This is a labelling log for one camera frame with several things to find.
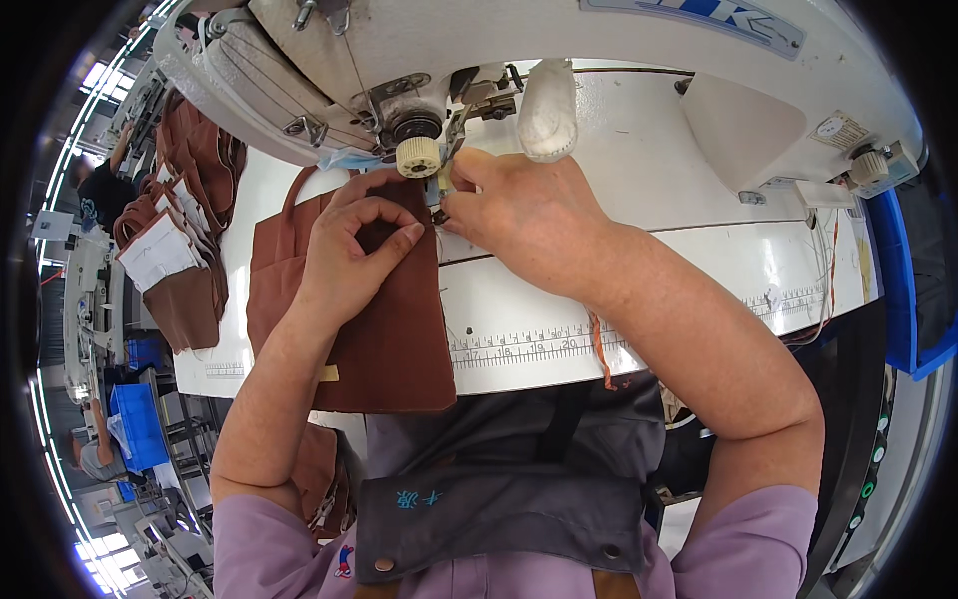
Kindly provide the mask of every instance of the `worker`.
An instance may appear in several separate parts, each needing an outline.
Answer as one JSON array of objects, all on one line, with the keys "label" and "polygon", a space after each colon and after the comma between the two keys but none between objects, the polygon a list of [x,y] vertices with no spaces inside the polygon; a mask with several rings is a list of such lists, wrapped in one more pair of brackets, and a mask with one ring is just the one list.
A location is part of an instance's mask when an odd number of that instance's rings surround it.
[{"label": "worker", "polygon": [[[366,197],[398,177],[374,171],[334,194],[296,298],[228,414],[211,476],[217,594],[793,598],[824,445],[814,388],[735,296],[649,233],[610,220],[571,157],[536,164],[461,150],[444,227],[596,312],[715,432],[681,552],[670,563],[642,520],[642,486],[664,443],[648,372],[615,391],[596,381],[578,418],[576,398],[550,395],[555,387],[505,403],[459,398],[441,416],[368,415],[374,477],[362,483],[356,525],[326,546],[312,540],[290,472],[330,347],[413,244],[433,243],[407,211]],[[373,219],[399,229],[366,256],[353,235]],[[543,412],[552,420],[536,420]],[[442,425],[423,434],[421,419]]]},{"label": "worker", "polygon": [[74,469],[83,471],[95,480],[106,482],[109,480],[128,480],[142,484],[146,479],[135,472],[128,472],[120,453],[120,446],[110,431],[106,428],[103,417],[103,408],[100,400],[93,398],[90,401],[90,410],[93,411],[93,422],[97,430],[97,438],[86,445],[73,436],[73,431],[67,430],[61,435],[58,446],[59,452]]},{"label": "worker", "polygon": [[113,221],[136,199],[133,184],[117,176],[132,130],[133,122],[127,121],[113,153],[96,169],[82,155],[75,157],[67,168],[67,183],[77,190],[83,214],[101,224],[109,235],[113,234]]}]

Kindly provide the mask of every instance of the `purple shirt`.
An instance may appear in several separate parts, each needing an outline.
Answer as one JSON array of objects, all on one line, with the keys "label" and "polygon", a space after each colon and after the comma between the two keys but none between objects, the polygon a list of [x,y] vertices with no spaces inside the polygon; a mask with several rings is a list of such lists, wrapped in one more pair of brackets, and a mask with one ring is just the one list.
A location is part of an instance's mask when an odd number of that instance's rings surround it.
[{"label": "purple shirt", "polygon": [[[644,522],[643,599],[794,599],[818,508],[799,487],[760,489],[728,505],[671,563]],[[268,499],[232,495],[213,518],[214,591],[229,599],[352,599],[355,526],[326,546]],[[536,553],[494,553],[406,576],[399,599],[594,597],[585,565]]]}]

